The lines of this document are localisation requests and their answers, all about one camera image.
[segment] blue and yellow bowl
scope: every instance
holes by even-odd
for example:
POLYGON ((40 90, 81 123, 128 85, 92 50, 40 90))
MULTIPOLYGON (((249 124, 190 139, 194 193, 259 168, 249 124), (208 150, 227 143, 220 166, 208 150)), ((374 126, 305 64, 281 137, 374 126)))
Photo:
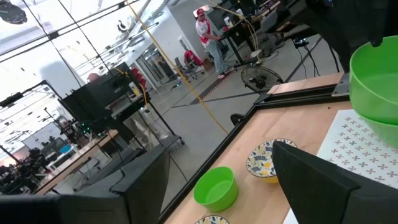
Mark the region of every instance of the blue and yellow bowl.
POLYGON ((203 217, 201 220, 195 222, 195 224, 229 224, 229 222, 223 217, 211 215, 208 217, 203 217))
POLYGON ((276 176, 274 163, 272 163, 271 159, 272 144, 274 141, 281 141, 293 147, 297 147, 294 142, 288 139, 272 139, 256 147, 250 153, 248 160, 246 161, 246 168, 250 174, 255 177, 260 177, 267 183, 271 184, 279 183, 276 176))

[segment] wooden table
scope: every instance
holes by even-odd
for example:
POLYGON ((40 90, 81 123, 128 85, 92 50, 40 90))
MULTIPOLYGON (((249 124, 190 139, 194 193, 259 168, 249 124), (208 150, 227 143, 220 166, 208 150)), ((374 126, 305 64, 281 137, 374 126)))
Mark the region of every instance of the wooden table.
POLYGON ((118 131, 111 130, 109 134, 110 136, 105 136, 98 144, 96 144, 98 139, 92 140, 85 147, 79 150, 80 155, 76 153, 70 159, 61 164, 57 168, 57 170, 60 170, 60 172, 56 174, 49 174, 45 179, 43 179, 41 186, 35 194, 43 195, 55 187, 59 182, 64 180, 66 176, 71 174, 78 166, 86 162, 89 157, 93 157, 94 153, 100 150, 101 146, 104 146, 108 141, 111 140, 111 138, 118 134, 118 131))
MULTIPOLYGON (((336 84, 342 74, 311 78, 275 86, 283 93, 336 84)), ((275 138, 292 140, 298 148, 316 154, 338 110, 351 109, 349 101, 259 110, 225 149, 212 168, 230 167, 239 186, 239 195, 228 209, 213 213, 197 204, 193 190, 165 223, 195 223, 208 215, 219 215, 230 224, 283 223, 289 204, 279 184, 267 184, 246 170, 246 158, 261 143, 275 138)))

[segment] white patterned cloth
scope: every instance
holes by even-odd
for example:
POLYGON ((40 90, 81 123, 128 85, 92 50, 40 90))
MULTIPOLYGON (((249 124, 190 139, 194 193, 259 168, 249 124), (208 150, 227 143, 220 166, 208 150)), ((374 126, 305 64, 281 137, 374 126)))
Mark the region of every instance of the white patterned cloth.
MULTIPOLYGON (((398 149, 379 139, 354 110, 337 112, 317 156, 398 189, 398 149)), ((296 223, 290 209, 284 224, 296 223)))

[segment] jeans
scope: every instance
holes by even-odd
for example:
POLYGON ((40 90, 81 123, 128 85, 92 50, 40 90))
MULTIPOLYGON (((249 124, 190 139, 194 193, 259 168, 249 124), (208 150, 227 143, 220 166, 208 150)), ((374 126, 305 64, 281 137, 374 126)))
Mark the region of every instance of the jeans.
POLYGON ((221 74, 228 69, 228 65, 224 62, 221 50, 217 46, 217 41, 210 41, 207 46, 207 51, 213 56, 214 64, 216 65, 216 72, 221 74))

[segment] green bowl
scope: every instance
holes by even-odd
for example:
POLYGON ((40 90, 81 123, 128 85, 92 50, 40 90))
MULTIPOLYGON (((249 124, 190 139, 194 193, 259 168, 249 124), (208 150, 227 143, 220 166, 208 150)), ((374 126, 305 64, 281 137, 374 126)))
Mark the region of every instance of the green bowl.
POLYGON ((193 198, 211 212, 222 211, 231 206, 238 196, 238 185, 228 167, 217 167, 200 177, 193 198))
POLYGON ((398 148, 398 125, 384 124, 373 121, 357 112, 357 114, 365 121, 366 124, 373 130, 373 132, 382 139, 385 143, 392 147, 398 148))
POLYGON ((359 114, 398 125, 398 36, 385 37, 379 47, 367 43, 350 61, 349 98, 359 114))

